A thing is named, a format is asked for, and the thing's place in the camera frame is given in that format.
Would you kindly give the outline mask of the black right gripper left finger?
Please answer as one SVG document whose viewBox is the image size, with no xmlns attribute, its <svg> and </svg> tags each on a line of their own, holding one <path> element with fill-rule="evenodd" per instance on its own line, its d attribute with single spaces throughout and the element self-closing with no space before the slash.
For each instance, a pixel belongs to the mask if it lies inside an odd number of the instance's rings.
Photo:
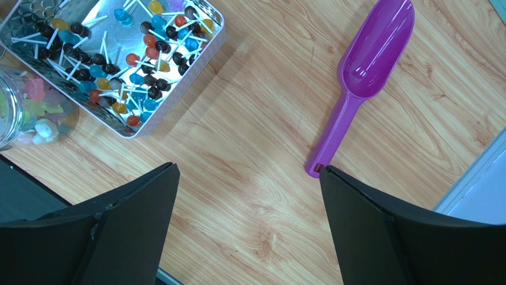
<svg viewBox="0 0 506 285">
<path fill-rule="evenodd" d="M 165 163 L 79 204 L 1 223 L 1 283 L 158 284 L 179 180 Z"/>
</svg>

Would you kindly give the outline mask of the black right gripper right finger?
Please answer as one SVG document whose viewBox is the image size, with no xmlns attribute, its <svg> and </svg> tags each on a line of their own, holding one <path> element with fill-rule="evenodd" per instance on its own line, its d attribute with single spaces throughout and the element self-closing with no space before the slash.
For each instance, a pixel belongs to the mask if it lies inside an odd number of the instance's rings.
<svg viewBox="0 0 506 285">
<path fill-rule="evenodd" d="M 505 226 L 418 207 L 334 166 L 320 185 L 344 284 L 505 283 Z"/>
</svg>

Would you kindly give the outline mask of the clear plastic jar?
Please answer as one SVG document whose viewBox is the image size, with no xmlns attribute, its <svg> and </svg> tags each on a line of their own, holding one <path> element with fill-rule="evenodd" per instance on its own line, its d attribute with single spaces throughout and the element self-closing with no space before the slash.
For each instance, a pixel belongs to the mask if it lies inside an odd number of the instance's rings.
<svg viewBox="0 0 506 285">
<path fill-rule="evenodd" d="M 63 140 L 78 114 L 78 106 L 41 77 L 1 66 L 1 151 Z"/>
</svg>

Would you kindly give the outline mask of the purple plastic scoop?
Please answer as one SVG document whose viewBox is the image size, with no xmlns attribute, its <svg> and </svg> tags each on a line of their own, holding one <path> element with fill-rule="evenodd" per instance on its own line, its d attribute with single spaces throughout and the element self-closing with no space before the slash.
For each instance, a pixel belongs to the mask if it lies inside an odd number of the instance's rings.
<svg viewBox="0 0 506 285">
<path fill-rule="evenodd" d="M 415 25 L 410 0 L 378 1 L 341 57 L 337 79 L 341 94 L 305 164 L 318 178 L 328 166 L 359 108 L 386 85 L 401 58 Z"/>
</svg>

